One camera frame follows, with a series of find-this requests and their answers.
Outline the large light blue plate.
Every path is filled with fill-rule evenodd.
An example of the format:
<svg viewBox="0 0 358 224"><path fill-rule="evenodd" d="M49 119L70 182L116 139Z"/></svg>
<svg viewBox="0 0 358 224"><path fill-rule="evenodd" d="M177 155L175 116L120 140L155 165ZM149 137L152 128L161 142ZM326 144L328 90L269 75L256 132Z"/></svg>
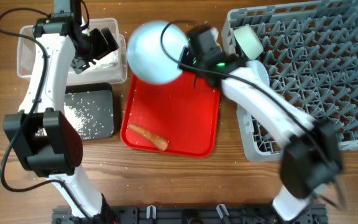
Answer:
<svg viewBox="0 0 358 224"><path fill-rule="evenodd" d="M182 70L177 62L188 45L183 31L176 25L164 30L167 21L150 21L130 36L127 60L134 75L143 82L163 85L176 80Z"/></svg>

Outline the small light blue bowl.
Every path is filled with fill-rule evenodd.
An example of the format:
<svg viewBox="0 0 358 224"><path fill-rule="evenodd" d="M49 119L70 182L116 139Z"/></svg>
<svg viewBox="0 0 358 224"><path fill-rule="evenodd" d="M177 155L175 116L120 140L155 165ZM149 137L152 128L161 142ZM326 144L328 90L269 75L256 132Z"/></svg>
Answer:
<svg viewBox="0 0 358 224"><path fill-rule="evenodd" d="M246 65L253 71L253 73L258 76L261 81L266 84L267 86L270 86L270 79L268 72L264 65L258 61L258 60L250 60L246 62Z"/></svg>

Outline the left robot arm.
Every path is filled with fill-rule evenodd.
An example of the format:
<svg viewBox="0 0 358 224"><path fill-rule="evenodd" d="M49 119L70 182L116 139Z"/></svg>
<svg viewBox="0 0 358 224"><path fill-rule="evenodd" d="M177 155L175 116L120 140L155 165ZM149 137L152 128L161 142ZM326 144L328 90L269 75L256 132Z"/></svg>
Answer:
<svg viewBox="0 0 358 224"><path fill-rule="evenodd" d="M81 73L119 47L108 28L90 29L89 23L83 1L55 1L53 12L42 14L28 36L36 55L27 93L18 112L4 117L3 129L7 152L43 185L58 189L72 222L118 223L81 165L83 143L64 114L68 72Z"/></svg>

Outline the white napkin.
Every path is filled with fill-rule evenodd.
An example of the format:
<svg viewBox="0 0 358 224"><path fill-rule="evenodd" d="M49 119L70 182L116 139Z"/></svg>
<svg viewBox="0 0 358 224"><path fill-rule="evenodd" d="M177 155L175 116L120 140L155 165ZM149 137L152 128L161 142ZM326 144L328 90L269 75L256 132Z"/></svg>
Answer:
<svg viewBox="0 0 358 224"><path fill-rule="evenodd" d="M90 63L88 70L104 69L115 67L119 62L118 51L113 51L100 60L94 60L96 63Z"/></svg>

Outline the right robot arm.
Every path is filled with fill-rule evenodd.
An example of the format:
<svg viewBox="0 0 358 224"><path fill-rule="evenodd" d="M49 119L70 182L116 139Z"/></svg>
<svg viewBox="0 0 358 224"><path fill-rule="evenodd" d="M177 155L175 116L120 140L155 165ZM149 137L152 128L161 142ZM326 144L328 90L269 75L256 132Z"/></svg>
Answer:
<svg viewBox="0 0 358 224"><path fill-rule="evenodd" d="M282 150L282 188L272 202L280 219L298 218L330 183L335 184L344 205L337 179L343 169L342 156L333 122L295 108L262 79L267 70L257 57L264 48L254 30L244 26L235 34L245 59L224 53L209 24L194 26L186 36L179 67L219 82L224 95L253 116Z"/></svg>

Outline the mint green bowl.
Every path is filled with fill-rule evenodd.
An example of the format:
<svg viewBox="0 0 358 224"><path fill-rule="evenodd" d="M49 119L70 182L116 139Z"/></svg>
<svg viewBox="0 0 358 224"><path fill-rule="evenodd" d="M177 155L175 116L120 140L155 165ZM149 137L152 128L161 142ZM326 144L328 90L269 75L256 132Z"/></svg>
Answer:
<svg viewBox="0 0 358 224"><path fill-rule="evenodd" d="M249 25L240 27L233 33L239 47L250 60L255 60L264 51L261 41Z"/></svg>

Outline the orange carrot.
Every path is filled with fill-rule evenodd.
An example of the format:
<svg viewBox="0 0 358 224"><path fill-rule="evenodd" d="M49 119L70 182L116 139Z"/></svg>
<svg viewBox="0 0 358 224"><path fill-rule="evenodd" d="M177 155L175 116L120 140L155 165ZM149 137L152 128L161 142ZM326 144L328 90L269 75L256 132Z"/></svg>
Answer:
<svg viewBox="0 0 358 224"><path fill-rule="evenodd" d="M146 138L148 141L150 141L158 150L160 151L166 151L169 145L169 142L160 137L159 135L152 133L140 126L137 126L135 124L129 124L127 126L131 130L135 131L136 133L140 134L144 138Z"/></svg>

